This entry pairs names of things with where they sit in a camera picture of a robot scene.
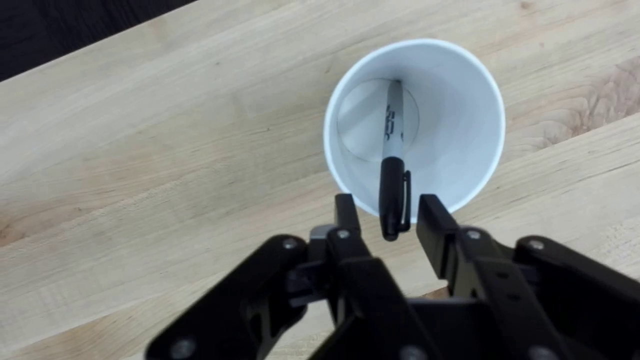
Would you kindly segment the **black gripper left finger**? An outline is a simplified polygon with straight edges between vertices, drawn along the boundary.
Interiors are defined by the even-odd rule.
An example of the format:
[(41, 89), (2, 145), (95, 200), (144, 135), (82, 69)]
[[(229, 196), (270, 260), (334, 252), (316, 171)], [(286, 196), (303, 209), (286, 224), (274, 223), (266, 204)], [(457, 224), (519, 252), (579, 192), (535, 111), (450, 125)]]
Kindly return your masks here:
[(354, 200), (340, 195), (331, 224), (307, 240), (268, 239), (169, 324), (144, 360), (264, 360), (315, 303), (331, 309), (334, 330), (312, 360), (434, 357), (415, 304), (368, 252)]

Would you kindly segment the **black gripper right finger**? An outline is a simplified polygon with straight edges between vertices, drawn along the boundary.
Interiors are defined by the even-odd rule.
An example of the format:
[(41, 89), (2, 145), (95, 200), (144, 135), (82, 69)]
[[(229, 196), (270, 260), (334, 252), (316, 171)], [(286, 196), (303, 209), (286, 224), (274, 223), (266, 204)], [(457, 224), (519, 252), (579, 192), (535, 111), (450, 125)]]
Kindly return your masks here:
[(419, 240), (452, 299), (469, 299), (517, 360), (638, 360), (640, 287), (547, 236), (512, 249), (463, 227), (434, 195), (419, 200)]

